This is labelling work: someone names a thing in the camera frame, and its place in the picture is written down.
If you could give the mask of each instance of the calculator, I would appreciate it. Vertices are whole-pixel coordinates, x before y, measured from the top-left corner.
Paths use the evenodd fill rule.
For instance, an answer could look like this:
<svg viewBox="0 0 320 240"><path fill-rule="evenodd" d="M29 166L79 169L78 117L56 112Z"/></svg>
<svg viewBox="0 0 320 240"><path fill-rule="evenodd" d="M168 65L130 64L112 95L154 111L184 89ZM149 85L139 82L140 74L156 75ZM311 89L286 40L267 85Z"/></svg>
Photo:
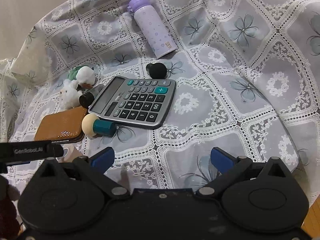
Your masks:
<svg viewBox="0 0 320 240"><path fill-rule="evenodd" d="M100 119L145 129L159 128L176 89L171 79L128 79L115 76L101 90L88 112Z"/></svg>

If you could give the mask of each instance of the calculator screen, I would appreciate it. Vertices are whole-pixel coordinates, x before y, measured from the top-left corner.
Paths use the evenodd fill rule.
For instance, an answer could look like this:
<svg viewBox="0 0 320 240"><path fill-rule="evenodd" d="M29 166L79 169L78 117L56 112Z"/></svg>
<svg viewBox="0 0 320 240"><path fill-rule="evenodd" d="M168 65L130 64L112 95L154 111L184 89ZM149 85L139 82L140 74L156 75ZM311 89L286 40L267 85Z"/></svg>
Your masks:
<svg viewBox="0 0 320 240"><path fill-rule="evenodd" d="M106 107L106 105L113 97L113 95L116 93L118 88L122 85L124 80L124 78L115 77L113 81L109 84L108 88L104 90L99 100L97 100L96 103L93 105L91 111L97 114L101 114L103 109Z"/></svg>

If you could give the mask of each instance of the wooden floor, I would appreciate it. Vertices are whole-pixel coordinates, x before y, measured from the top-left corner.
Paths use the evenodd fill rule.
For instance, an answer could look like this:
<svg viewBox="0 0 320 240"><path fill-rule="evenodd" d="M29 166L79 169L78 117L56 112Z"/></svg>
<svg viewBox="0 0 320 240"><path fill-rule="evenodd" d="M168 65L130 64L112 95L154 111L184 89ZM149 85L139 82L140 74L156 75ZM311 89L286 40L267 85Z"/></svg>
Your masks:
<svg viewBox="0 0 320 240"><path fill-rule="evenodd" d="M309 208L302 229L312 238L320 236L320 197Z"/></svg>

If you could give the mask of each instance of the beige wall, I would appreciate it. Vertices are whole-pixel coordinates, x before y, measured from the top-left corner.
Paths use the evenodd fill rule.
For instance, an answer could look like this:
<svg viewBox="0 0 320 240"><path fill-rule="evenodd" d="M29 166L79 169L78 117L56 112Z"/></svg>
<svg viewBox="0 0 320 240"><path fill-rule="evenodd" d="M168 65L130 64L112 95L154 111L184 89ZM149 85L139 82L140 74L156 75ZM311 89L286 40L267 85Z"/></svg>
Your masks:
<svg viewBox="0 0 320 240"><path fill-rule="evenodd" d="M31 28L66 0L0 0L0 59L17 57Z"/></svg>

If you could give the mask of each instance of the beige sponge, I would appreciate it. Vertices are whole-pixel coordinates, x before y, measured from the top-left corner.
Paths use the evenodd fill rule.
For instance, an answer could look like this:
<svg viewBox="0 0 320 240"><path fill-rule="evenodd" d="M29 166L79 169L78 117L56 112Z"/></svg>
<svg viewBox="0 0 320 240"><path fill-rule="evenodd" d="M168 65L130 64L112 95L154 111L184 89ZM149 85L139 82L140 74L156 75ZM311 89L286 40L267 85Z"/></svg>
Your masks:
<svg viewBox="0 0 320 240"><path fill-rule="evenodd" d="M89 137L93 137L96 135L96 133L93 131L93 123L97 119L99 119L99 117L95 114L87 114L84 117L81 124L84 134L86 134Z"/></svg>

